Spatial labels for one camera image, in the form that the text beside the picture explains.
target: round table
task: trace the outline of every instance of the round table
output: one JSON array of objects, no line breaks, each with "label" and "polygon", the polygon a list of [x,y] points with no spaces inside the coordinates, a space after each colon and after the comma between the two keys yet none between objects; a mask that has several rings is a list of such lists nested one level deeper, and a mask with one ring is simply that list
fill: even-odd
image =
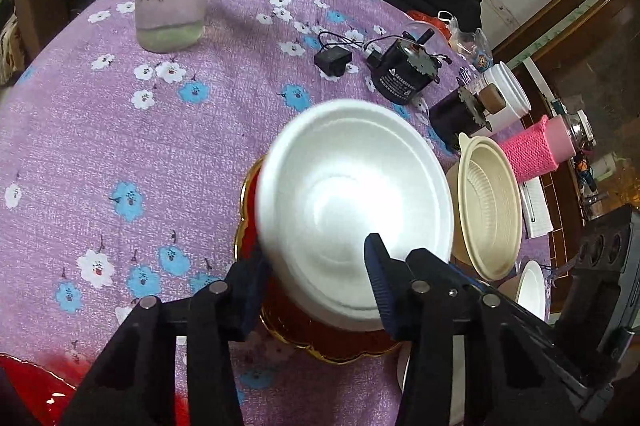
[{"label": "round table", "polygon": [[[359,51],[339,78],[314,65],[319,27],[365,40],[401,32],[407,15],[381,0],[210,0],[201,41],[166,56],[137,44],[132,1],[97,0],[0,111],[0,352],[71,383],[137,298],[173,300],[225,276],[242,180],[308,106],[382,104],[429,140],[445,170],[457,160],[419,107],[374,91]],[[452,59],[422,92],[432,106],[469,65],[438,38],[430,44]],[[523,239],[524,256],[548,265],[546,237]],[[185,351],[178,342],[181,395]],[[260,329],[232,356],[247,424],[396,420],[396,354],[334,366]]]}]

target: floral tablecloth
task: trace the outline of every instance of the floral tablecloth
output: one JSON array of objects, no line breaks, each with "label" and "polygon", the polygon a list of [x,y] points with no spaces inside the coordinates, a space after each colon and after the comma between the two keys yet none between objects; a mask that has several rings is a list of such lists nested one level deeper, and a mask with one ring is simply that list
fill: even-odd
[{"label": "floral tablecloth", "polygon": [[[77,383],[137,298],[191,295],[232,262],[242,180],[283,126],[324,100],[395,110],[428,125],[469,65],[449,54],[419,106],[374,91],[364,58],[342,77],[313,62],[318,32],[396,34],[407,16],[381,0],[210,0],[206,33],[158,56],[136,43],[132,0],[97,0],[41,53],[0,110],[0,352]],[[389,44],[380,41],[382,49]],[[546,238],[521,256],[548,264]],[[186,394],[184,341],[177,387]],[[245,422],[393,424],[396,354],[332,366],[260,329],[232,346]]]}]

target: screw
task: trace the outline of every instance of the screw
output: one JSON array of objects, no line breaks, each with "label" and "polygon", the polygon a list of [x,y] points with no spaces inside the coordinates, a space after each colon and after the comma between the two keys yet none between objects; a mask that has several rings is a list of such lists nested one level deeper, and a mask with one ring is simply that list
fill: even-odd
[{"label": "screw", "polygon": [[429,284],[426,281],[415,280],[411,282],[411,289],[418,294],[426,294],[429,292],[431,287],[429,287]]},{"label": "screw", "polygon": [[145,296],[144,298],[140,299],[138,304],[143,309],[150,309],[151,307],[153,307],[156,304],[156,301],[158,301],[158,298],[156,298],[155,296]]},{"label": "screw", "polygon": [[227,285],[225,281],[216,280],[209,285],[209,292],[213,292],[213,294],[222,294],[223,292],[226,292],[228,288],[229,285]]},{"label": "screw", "polygon": [[495,309],[498,305],[500,305],[500,298],[498,298],[495,294],[485,294],[484,296],[482,296],[482,303],[484,303],[487,307]]}]

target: purple tablecloth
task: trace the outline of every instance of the purple tablecloth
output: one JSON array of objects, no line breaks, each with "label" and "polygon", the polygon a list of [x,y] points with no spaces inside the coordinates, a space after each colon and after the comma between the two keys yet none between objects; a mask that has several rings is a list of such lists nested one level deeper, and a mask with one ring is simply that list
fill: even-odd
[{"label": "purple tablecloth", "polygon": [[[71,379],[55,360],[86,370],[136,298],[185,297],[225,275],[242,180],[297,112],[332,98],[376,102],[425,135],[445,170],[456,160],[418,107],[373,91],[358,52],[340,78],[314,66],[314,27],[400,32],[407,16],[381,0],[210,0],[205,36],[171,56],[138,46],[131,1],[96,1],[0,111],[0,352]],[[453,64],[424,90],[430,106],[468,67],[433,40]],[[548,264],[546,237],[525,239],[520,255]],[[248,424],[395,422],[395,354],[332,366],[258,332],[233,346]]]}]

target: white bucket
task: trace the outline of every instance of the white bucket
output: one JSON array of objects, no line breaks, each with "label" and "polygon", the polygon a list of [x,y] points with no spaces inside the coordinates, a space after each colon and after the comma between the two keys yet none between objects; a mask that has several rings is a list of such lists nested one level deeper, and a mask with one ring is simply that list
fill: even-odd
[{"label": "white bucket", "polygon": [[491,123],[492,131],[487,128],[479,129],[473,134],[476,136],[490,137],[500,130],[511,126],[514,122],[522,119],[531,110],[531,104],[522,86],[513,75],[511,70],[503,62],[494,64],[489,70],[482,74],[487,84],[492,82],[504,97],[507,106],[498,113],[489,114],[486,118]]}]

